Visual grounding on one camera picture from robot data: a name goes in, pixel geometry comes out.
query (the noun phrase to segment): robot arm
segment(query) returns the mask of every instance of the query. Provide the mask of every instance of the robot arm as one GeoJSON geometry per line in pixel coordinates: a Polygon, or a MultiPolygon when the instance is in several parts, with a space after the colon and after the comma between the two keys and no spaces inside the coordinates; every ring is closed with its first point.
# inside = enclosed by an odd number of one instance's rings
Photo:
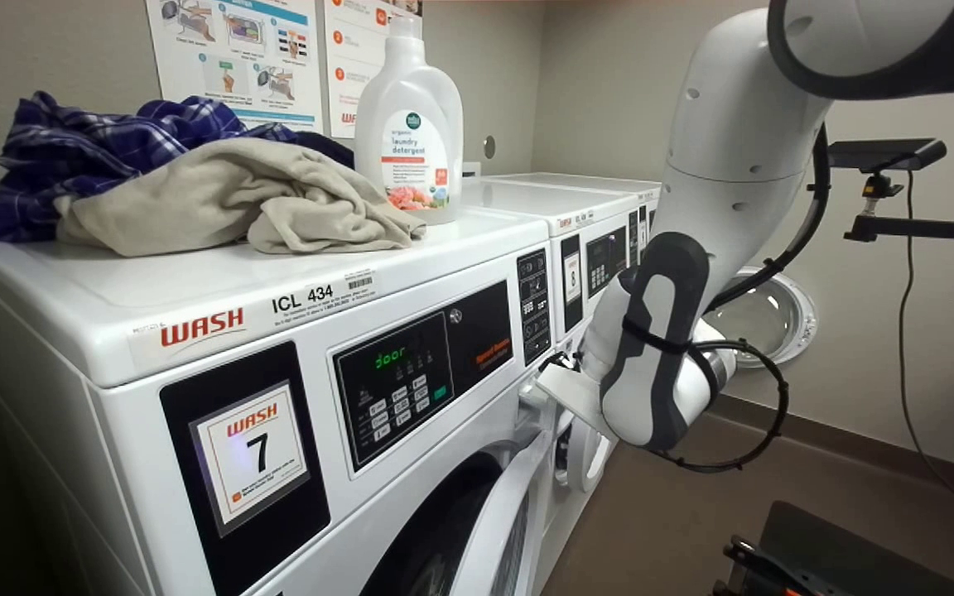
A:
{"type": "Polygon", "coordinates": [[[536,391],[670,449],[733,373],[710,386],[682,343],[711,336],[699,314],[787,212],[830,100],[914,93],[954,93],[954,0],[770,0],[719,24],[674,105],[653,242],[599,299],[578,370],[536,391]]]}

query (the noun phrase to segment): bottle label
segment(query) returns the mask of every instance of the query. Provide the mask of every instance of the bottle label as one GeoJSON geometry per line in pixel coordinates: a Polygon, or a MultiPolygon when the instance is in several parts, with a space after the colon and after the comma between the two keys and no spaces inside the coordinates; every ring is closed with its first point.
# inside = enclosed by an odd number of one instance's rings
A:
{"type": "Polygon", "coordinates": [[[381,178],[400,212],[447,210],[452,196],[439,128],[420,114],[395,114],[381,139],[381,178]]]}

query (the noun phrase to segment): white washing machine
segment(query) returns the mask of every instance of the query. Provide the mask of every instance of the white washing machine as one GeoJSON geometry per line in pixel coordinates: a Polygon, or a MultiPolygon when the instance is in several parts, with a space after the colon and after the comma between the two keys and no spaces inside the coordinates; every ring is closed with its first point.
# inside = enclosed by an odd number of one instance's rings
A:
{"type": "MultiPolygon", "coordinates": [[[[640,262],[658,207],[658,182],[558,171],[512,171],[462,182],[462,202],[483,212],[547,222],[548,338],[574,356],[613,276],[640,262]]],[[[568,412],[556,412],[556,473],[547,506],[541,585],[554,572],[585,501],[602,480],[613,441],[568,412]]]]}
{"type": "Polygon", "coordinates": [[[493,212],[381,254],[0,245],[47,552],[95,596],[536,592],[547,265],[547,225],[493,212]]]}

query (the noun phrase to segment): poster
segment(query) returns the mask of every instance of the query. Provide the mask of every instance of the poster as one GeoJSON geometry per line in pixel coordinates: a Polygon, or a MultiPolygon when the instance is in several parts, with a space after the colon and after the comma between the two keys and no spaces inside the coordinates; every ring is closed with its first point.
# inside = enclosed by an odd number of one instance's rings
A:
{"type": "Polygon", "coordinates": [[[249,127],[324,133],[315,0],[145,0],[166,100],[209,96],[249,127]]]}
{"type": "Polygon", "coordinates": [[[354,136],[358,96],[384,62],[384,38],[395,12],[420,17],[420,0],[324,0],[324,62],[329,62],[329,133],[354,136]]]}

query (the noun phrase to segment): white detergent bottle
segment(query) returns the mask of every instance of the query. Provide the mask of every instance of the white detergent bottle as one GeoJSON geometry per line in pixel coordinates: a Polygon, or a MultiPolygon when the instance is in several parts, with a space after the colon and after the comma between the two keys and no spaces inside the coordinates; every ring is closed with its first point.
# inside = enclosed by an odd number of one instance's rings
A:
{"type": "Polygon", "coordinates": [[[447,222],[461,210],[462,102],[447,74],[425,62],[420,21],[400,12],[384,66],[354,115],[354,169],[381,182],[400,212],[447,222]]]}

